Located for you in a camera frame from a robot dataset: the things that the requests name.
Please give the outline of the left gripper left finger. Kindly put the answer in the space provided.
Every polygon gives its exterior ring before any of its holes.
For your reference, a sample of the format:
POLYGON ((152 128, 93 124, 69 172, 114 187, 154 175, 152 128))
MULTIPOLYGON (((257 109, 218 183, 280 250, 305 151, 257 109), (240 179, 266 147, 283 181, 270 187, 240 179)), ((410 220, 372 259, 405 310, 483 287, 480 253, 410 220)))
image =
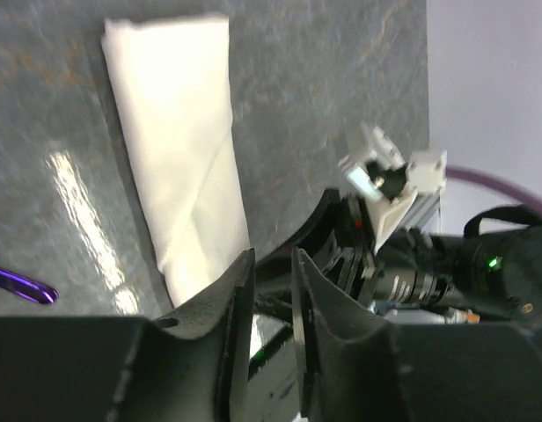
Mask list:
POLYGON ((239 421, 244 415, 252 334, 254 251, 157 321, 149 388, 155 421, 239 421))

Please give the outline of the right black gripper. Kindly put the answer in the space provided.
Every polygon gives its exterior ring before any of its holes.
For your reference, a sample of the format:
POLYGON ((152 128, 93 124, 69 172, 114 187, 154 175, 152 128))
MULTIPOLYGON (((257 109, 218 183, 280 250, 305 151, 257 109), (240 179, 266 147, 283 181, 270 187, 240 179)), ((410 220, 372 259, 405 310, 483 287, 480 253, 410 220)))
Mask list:
POLYGON ((397 229, 379 251, 364 200, 326 189, 302 227, 257 264, 257 311, 292 322, 292 252, 303 251, 343 293, 372 303, 446 314, 473 305, 452 283, 443 241, 417 228, 397 229))

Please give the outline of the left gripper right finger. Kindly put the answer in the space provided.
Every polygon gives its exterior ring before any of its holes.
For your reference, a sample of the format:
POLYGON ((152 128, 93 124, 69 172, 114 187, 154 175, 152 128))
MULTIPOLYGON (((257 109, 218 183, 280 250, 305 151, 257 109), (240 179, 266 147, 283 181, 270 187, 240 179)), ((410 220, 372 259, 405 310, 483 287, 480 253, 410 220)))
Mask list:
POLYGON ((399 417, 393 330, 292 251, 291 297, 300 411, 310 421, 399 417))

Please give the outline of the purple handled spoon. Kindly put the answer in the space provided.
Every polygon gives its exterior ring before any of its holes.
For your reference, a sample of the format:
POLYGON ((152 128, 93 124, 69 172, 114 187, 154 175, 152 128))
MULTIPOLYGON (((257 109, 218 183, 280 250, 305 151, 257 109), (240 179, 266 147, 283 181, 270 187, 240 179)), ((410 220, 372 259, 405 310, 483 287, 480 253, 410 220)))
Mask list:
POLYGON ((52 305, 59 298, 56 289, 48 284, 29 279, 3 268, 0 268, 0 288, 40 305, 52 305))

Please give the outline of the white cloth napkin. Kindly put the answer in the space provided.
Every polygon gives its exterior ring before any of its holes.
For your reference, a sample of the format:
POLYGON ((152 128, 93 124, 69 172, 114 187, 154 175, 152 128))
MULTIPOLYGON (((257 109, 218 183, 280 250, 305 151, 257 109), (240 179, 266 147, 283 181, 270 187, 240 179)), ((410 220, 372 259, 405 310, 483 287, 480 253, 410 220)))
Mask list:
POLYGON ((102 38, 128 159, 171 301, 250 246, 235 158, 229 20, 108 20, 102 38))

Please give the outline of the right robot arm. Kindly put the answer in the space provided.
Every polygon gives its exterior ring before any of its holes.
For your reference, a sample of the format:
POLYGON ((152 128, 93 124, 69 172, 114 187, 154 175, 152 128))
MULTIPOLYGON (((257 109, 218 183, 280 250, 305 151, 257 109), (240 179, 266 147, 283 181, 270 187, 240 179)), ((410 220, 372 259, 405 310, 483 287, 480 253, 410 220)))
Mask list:
POLYGON ((542 218, 521 205, 474 216, 462 236, 402 228, 377 244, 364 198, 328 189, 303 226, 256 266, 257 312, 285 323, 292 320, 294 249, 363 305, 542 321, 542 218))

